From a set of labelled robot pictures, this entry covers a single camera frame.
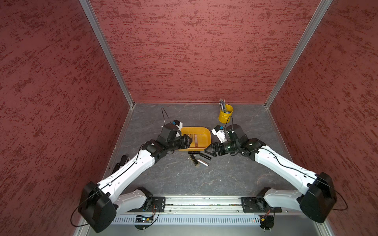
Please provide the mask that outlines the yellow storage tray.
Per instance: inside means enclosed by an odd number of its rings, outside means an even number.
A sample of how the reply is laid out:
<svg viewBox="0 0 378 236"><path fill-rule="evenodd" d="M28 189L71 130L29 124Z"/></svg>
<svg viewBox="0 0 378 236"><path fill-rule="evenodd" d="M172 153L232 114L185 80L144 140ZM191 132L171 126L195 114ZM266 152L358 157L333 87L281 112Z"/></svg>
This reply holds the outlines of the yellow storage tray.
<svg viewBox="0 0 378 236"><path fill-rule="evenodd" d="M205 127L183 127L181 132L182 135L186 134L191 137L193 141L189 148L180 149L180 151L204 151L212 143L210 130ZM195 147L195 134L198 138L198 147Z"/></svg>

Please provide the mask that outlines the silver black lipstick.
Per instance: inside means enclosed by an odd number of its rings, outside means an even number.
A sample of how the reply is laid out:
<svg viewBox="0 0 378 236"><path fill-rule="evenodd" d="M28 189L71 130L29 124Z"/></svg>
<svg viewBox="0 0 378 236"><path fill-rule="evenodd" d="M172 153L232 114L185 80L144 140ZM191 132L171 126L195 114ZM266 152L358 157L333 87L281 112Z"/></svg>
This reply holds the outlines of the silver black lipstick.
<svg viewBox="0 0 378 236"><path fill-rule="evenodd" d="M212 158L203 153L199 153L198 155L199 155L199 158L197 159L198 162L208 167L209 166L208 161L211 161Z"/></svg>

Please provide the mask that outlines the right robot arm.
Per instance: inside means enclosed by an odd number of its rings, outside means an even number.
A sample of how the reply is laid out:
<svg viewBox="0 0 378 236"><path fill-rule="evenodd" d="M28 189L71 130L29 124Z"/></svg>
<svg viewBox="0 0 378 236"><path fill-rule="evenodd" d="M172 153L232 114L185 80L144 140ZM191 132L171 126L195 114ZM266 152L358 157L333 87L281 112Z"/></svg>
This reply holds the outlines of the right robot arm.
<svg viewBox="0 0 378 236"><path fill-rule="evenodd" d="M212 156L237 153L255 161L295 187L295 190L262 190L262 204L271 208L283 207L303 212L311 220L323 223L337 202L331 176L309 171L281 156L263 141L248 138L241 126L216 126L212 133L219 139L205 149Z"/></svg>

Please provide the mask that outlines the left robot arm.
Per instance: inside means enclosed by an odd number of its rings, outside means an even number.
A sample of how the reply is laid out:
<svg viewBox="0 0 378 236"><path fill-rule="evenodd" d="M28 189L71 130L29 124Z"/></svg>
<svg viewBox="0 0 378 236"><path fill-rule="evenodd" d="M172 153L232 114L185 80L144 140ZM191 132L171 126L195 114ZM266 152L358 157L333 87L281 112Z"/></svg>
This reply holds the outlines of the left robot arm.
<svg viewBox="0 0 378 236"><path fill-rule="evenodd" d="M142 144L138 153L118 171L99 183L89 182L84 186L77 211L95 232L104 231L121 210L145 205L146 192L139 189L126 195L122 192L169 152L190 147L193 140L182 134L182 128L178 120L165 124L158 138Z"/></svg>

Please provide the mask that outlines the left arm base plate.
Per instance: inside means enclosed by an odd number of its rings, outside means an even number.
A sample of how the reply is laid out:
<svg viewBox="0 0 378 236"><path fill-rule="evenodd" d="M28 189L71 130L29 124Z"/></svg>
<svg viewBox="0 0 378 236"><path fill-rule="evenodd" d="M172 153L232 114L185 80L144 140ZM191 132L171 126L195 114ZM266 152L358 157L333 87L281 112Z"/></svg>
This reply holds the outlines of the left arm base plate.
<svg viewBox="0 0 378 236"><path fill-rule="evenodd" d="M164 212L165 204L166 204L166 198L165 197L150 196L150 197L147 197L145 203L141 207L141 210L147 211L147 212L149 212L149 211Z"/></svg>

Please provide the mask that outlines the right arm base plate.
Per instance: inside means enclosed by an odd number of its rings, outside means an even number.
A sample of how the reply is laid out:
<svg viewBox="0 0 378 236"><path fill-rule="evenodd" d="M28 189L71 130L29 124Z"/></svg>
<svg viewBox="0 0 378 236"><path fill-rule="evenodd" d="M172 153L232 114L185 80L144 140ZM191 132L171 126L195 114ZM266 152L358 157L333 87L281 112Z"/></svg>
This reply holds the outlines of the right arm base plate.
<svg viewBox="0 0 378 236"><path fill-rule="evenodd" d="M271 207L263 198L258 197L242 197L241 206L244 213L281 213L281 207Z"/></svg>

